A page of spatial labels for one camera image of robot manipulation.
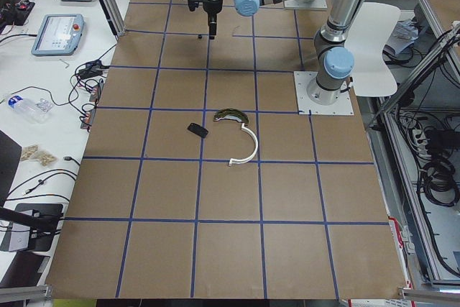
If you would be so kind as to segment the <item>green brake shoe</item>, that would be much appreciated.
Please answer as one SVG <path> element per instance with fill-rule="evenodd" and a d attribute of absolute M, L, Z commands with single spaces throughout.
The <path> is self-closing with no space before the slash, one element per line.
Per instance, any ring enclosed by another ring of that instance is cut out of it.
<path fill-rule="evenodd" d="M 232 120 L 246 125 L 249 123 L 249 117 L 243 111 L 235 108 L 219 109 L 213 115 L 214 122 L 219 122 L 222 120 Z"/>

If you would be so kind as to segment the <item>black brake pad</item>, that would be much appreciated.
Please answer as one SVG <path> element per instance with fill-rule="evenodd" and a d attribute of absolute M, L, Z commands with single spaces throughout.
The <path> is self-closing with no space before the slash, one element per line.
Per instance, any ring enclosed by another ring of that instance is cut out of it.
<path fill-rule="evenodd" d="M 190 123 L 187 127 L 189 132 L 194 133 L 195 135 L 199 136 L 200 138 L 204 139 L 208 136 L 208 130 L 196 123 Z"/>

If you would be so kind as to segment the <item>blue teach pendant near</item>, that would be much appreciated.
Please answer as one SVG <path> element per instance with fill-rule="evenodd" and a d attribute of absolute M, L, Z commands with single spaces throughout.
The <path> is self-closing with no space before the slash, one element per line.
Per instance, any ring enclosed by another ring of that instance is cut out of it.
<path fill-rule="evenodd" d="M 78 47 L 84 27 L 82 14 L 45 15 L 31 54 L 34 56 L 72 55 Z"/>

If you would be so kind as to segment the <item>white plastic chair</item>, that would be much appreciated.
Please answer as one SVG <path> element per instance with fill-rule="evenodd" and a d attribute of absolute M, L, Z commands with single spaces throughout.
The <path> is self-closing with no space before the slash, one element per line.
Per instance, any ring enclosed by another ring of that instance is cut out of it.
<path fill-rule="evenodd" d="M 397 90 L 382 51 L 400 17 L 396 6 L 364 2 L 348 31 L 345 48 L 354 56 L 354 92 L 363 97 L 385 97 Z"/>

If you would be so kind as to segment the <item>plastic water bottle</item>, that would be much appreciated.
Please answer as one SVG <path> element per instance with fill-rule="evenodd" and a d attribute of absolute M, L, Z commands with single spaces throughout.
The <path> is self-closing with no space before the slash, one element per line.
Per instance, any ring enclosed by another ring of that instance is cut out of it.
<path fill-rule="evenodd" d="M 31 123 L 41 124 L 45 122 L 48 115 L 34 101 L 14 95 L 8 98 L 8 106 L 23 119 Z"/>

